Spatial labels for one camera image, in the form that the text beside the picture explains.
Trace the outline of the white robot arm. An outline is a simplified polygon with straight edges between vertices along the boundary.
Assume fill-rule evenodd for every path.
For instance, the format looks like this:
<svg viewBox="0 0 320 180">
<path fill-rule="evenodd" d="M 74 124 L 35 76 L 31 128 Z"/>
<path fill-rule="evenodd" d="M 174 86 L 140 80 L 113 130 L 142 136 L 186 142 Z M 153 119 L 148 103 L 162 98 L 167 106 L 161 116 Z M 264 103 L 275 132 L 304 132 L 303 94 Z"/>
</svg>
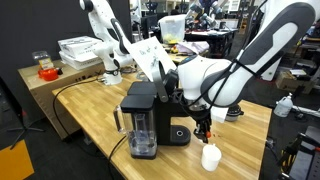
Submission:
<svg viewBox="0 0 320 180">
<path fill-rule="evenodd" d="M 133 61 L 148 78 L 133 83 L 119 105 L 123 129 L 143 145 L 186 145 L 191 135 L 206 143 L 215 114 L 237 105 L 244 87 L 274 65 L 320 14 L 319 0 L 266 0 L 262 26 L 235 59 L 193 55 L 174 65 L 160 55 L 156 39 L 131 43 L 107 0 L 79 4 L 102 40 L 95 53 L 107 82 L 119 84 L 120 67 Z"/>
</svg>

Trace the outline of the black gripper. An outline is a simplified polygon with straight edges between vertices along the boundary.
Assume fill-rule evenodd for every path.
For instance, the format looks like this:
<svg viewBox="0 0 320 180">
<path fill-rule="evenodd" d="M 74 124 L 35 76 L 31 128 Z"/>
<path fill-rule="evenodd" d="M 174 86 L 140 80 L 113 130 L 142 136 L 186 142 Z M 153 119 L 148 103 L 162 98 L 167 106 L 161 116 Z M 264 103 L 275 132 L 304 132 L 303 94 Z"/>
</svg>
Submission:
<svg viewBox="0 0 320 180">
<path fill-rule="evenodd" d="M 196 121 L 196 129 L 194 130 L 194 135 L 202 143 L 208 143 L 211 135 L 211 117 L 209 112 L 205 112 L 202 115 L 197 115 L 194 117 Z"/>
</svg>

